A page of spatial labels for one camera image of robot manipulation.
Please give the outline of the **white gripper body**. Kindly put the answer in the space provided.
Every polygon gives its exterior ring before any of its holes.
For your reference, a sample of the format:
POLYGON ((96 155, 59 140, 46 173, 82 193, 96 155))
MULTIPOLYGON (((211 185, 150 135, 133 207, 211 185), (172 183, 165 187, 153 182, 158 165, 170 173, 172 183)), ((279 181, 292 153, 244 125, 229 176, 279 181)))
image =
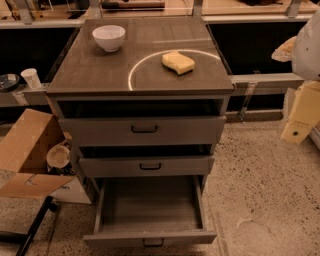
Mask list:
POLYGON ((304 82, 295 92, 294 100, 280 138, 300 144, 320 122, 320 82, 304 82))

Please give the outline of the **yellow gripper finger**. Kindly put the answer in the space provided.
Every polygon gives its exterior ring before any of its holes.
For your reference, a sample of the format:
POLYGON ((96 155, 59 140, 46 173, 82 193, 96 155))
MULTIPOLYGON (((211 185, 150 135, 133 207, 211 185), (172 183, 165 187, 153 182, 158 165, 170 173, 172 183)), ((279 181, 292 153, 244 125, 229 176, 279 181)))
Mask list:
POLYGON ((277 49, 274 50, 271 58, 279 62, 291 61, 295 41, 296 37, 291 37, 286 40, 283 44, 281 44, 277 49))

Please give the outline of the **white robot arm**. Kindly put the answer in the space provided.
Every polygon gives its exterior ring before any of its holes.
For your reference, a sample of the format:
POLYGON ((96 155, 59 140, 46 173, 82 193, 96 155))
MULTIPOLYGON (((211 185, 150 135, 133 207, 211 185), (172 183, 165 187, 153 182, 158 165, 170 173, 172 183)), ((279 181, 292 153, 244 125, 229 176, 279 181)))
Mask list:
POLYGON ((295 98, 280 138, 300 144, 320 121, 320 10, 299 33, 285 41, 271 55, 279 62, 290 61, 294 74, 305 82, 295 98))

